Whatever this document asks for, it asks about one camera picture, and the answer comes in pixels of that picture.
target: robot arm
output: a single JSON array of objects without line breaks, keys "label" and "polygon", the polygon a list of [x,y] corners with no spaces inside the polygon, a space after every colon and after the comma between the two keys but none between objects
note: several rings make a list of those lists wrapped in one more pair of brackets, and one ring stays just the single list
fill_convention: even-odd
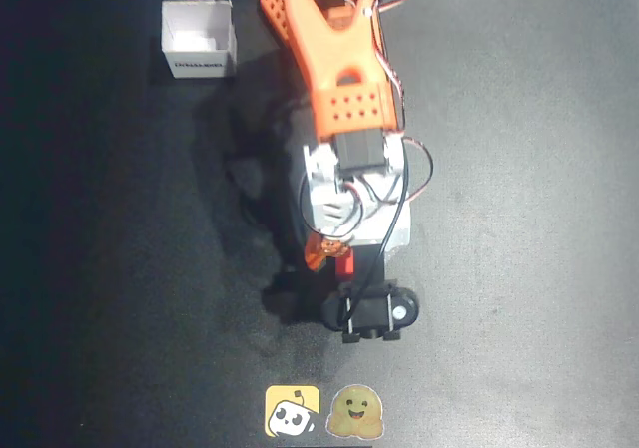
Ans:
[{"label": "robot arm", "polygon": [[317,271],[335,258],[342,287],[322,312],[346,342],[398,339],[418,316],[415,294],[384,273],[385,255],[410,242],[410,202],[420,192],[408,194],[404,143],[420,143],[403,134],[403,89],[379,17],[402,1],[260,0],[311,95],[317,144],[304,147],[299,189],[301,207],[308,193],[312,208],[305,259]]}]

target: black base clamp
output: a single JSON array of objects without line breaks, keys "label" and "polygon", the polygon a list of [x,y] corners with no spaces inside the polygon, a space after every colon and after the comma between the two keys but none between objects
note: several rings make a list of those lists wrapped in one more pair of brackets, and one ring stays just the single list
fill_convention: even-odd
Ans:
[{"label": "black base clamp", "polygon": [[357,343],[362,338],[399,340],[401,330],[413,325],[419,316],[417,295],[386,282],[367,290],[352,318],[344,320],[354,296],[347,286],[321,308],[324,324],[333,331],[341,331],[344,343]]}]

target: orange part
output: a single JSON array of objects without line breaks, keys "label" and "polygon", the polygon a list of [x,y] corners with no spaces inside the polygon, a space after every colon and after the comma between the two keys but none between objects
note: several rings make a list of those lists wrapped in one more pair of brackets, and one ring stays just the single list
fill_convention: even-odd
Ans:
[{"label": "orange part", "polygon": [[[373,41],[381,41],[378,11],[370,15],[375,0],[327,13],[314,0],[283,1],[286,17],[275,23],[271,3],[261,3],[278,32],[285,31],[279,21],[286,21],[287,40],[311,92],[318,141],[349,131],[397,130],[392,86],[375,55],[380,48]],[[340,85],[345,77],[355,82]]]},{"label": "orange part", "polygon": [[287,13],[284,10],[283,0],[260,0],[262,11],[269,19],[282,42],[286,45],[289,43],[289,31],[287,28]]},{"label": "orange part", "polygon": [[335,273],[341,281],[351,281],[355,274],[355,256],[350,249],[348,253],[335,261]]},{"label": "orange part", "polygon": [[322,237],[318,233],[311,233],[304,248],[304,260],[312,271],[320,271],[327,255],[321,248]]},{"label": "orange part", "polygon": [[304,250],[305,262],[312,271],[319,271],[327,257],[343,257],[350,248],[347,244],[311,233]]}]

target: yellow sticker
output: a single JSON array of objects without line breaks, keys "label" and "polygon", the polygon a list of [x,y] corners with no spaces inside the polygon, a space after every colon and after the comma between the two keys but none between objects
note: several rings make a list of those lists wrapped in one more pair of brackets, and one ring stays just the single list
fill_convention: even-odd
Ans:
[{"label": "yellow sticker", "polygon": [[315,386],[274,385],[267,390],[264,430],[271,437],[301,436],[316,429],[320,391]]},{"label": "yellow sticker", "polygon": [[350,385],[332,400],[326,431],[338,438],[376,440],[383,436],[379,395],[365,385]]}]

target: small white box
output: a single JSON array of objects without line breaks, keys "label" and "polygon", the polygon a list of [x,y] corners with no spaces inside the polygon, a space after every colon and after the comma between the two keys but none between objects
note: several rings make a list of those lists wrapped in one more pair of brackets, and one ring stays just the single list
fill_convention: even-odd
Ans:
[{"label": "small white box", "polygon": [[162,3],[162,52],[175,78],[227,77],[236,72],[238,43],[231,1]]}]

